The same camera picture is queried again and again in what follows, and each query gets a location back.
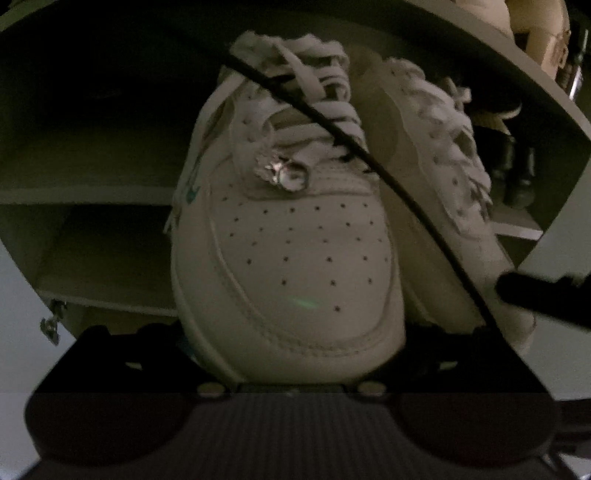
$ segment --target black cable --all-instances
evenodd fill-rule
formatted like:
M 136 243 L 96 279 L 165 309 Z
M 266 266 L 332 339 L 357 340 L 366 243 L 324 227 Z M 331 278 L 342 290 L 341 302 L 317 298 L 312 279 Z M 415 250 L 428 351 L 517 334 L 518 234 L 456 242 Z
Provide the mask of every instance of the black cable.
M 178 42 L 190 46 L 195 50 L 199 50 L 201 53 L 204 53 L 208 57 L 212 59 L 216 59 L 226 67 L 235 70 L 236 72 L 244 75 L 247 79 L 252 80 L 255 83 L 261 85 L 264 89 L 269 90 L 273 96 L 278 98 L 279 100 L 283 100 L 284 102 L 289 103 L 292 107 L 296 110 L 302 112 L 305 116 L 309 117 L 313 122 L 320 125 L 324 128 L 328 133 L 330 133 L 335 139 L 335 145 L 344 145 L 347 147 L 353 155 L 351 158 L 357 157 L 360 158 L 365 164 L 371 168 L 378 176 L 382 179 L 382 181 L 390 187 L 407 205 L 409 210 L 419 219 L 419 221 L 423 224 L 426 228 L 427 232 L 439 249 L 442 251 L 443 255 L 446 257 L 448 262 L 453 268 L 453 271 L 456 273 L 462 286 L 466 289 L 469 293 L 470 297 L 476 304 L 476 307 L 480 311 L 486 326 L 489 327 L 491 330 L 499 331 L 498 326 L 496 324 L 496 320 L 493 317 L 491 311 L 489 310 L 486 302 L 480 295 L 480 292 L 472 283 L 472 280 L 462 267 L 461 263 L 457 260 L 455 254 L 453 253 L 452 249 L 449 248 L 446 241 L 443 237 L 439 234 L 436 227 L 433 225 L 431 220 L 428 216 L 423 212 L 423 209 L 420 205 L 414 201 L 414 199 L 404 190 L 402 185 L 396 181 L 389 174 L 389 172 L 379 163 L 370 153 L 366 152 L 352 137 L 345 134 L 339 127 L 337 127 L 331 120 L 326 118 L 320 112 L 312 108 L 310 105 L 305 103 L 305 101 L 301 100 L 300 98 L 292 95 L 288 92 L 278 81 L 267 77 L 266 75 L 259 72 L 257 69 L 254 69 L 247 63 L 243 62 L 241 59 L 235 57 L 234 55 L 230 54 L 230 52 L 221 50 L 217 47 L 208 45 L 204 41 L 198 40 L 192 37 L 190 34 L 176 28 L 172 27 L 165 22 L 154 18 L 147 18 L 147 20 L 160 28 L 161 30 L 165 31 L 171 38 L 175 38 Z

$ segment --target gray ribbed surface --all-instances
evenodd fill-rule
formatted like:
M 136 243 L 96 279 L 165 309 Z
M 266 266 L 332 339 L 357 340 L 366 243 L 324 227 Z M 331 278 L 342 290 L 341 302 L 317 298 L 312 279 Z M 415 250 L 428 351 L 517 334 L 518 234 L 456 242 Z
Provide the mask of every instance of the gray ribbed surface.
M 195 409 L 161 449 L 121 466 L 89 469 L 44 460 L 23 480 L 555 480 L 537 460 L 483 471 L 412 444 L 379 405 L 343 394 L 237 395 Z

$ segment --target metal hinge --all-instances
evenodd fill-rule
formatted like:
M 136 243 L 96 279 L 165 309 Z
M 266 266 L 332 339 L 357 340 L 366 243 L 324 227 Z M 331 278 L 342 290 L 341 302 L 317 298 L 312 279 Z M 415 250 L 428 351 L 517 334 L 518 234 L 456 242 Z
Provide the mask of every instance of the metal hinge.
M 49 304 L 49 309 L 52 313 L 48 319 L 42 319 L 39 328 L 43 335 L 45 335 L 53 345 L 60 343 L 60 334 L 57 333 L 57 324 L 64 319 L 67 310 L 67 304 L 60 300 L 52 300 Z

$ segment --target lace charm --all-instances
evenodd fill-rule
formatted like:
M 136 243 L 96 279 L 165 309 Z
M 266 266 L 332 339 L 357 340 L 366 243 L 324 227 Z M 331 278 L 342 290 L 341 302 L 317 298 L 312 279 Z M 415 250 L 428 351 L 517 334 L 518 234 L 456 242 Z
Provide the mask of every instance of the lace charm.
M 305 165 L 281 155 L 276 150 L 271 154 L 256 157 L 255 175 L 275 187 L 290 193 L 302 192 L 310 185 L 310 171 Z

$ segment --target shoe rack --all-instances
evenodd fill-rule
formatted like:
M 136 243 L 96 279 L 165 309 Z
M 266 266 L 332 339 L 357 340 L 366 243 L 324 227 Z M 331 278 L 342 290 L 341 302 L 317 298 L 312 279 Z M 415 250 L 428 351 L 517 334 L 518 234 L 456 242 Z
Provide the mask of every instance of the shoe rack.
M 551 254 L 544 239 L 576 208 L 591 125 L 525 53 L 449 0 L 269 4 L 154 1 L 142 10 L 217 43 L 248 29 L 313 33 L 408 58 L 430 78 L 501 72 L 524 99 L 511 131 L 539 152 L 537 200 L 527 211 L 498 205 L 493 226 L 516 263 Z M 63 323 L 74 335 L 176 317 L 162 229 L 219 65 L 148 26 L 134 5 L 25 0 L 0 17 L 0 239 L 43 300 L 68 302 Z M 570 228 L 576 235 L 576 222 Z

